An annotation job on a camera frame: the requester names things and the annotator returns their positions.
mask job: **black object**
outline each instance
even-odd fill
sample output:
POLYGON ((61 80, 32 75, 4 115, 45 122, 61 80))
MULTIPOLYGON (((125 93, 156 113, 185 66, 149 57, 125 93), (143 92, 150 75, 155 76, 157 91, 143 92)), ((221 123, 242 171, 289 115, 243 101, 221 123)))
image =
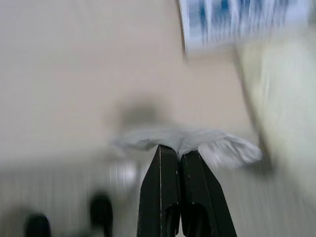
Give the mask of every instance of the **black object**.
POLYGON ((140 193, 137 237, 237 237, 222 188, 197 151, 158 146, 140 193))
POLYGON ((91 199, 90 221, 92 228, 101 227, 104 236, 112 237, 113 210, 111 200, 106 194, 98 193, 91 199))
POLYGON ((51 237, 49 221, 43 214, 31 215, 24 228, 25 237, 51 237))

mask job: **beige wall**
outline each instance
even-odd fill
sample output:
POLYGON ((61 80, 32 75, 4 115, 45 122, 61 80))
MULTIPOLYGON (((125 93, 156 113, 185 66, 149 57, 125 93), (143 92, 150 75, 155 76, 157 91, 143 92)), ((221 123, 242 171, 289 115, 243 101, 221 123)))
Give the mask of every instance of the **beige wall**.
POLYGON ((183 60, 177 13, 168 0, 2 1, 1 167, 89 159, 131 120, 254 138, 232 60, 183 60))

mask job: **black shoe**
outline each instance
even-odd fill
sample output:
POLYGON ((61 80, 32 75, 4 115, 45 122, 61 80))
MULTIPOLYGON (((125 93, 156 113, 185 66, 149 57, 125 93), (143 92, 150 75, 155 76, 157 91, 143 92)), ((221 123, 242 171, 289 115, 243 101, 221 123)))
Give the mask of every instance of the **black shoe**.
POLYGON ((51 237, 49 221, 43 214, 31 215, 25 224, 25 237, 51 237))
POLYGON ((109 197, 104 193, 94 195, 90 202, 92 228, 102 228, 106 237, 112 237, 113 210, 109 197))

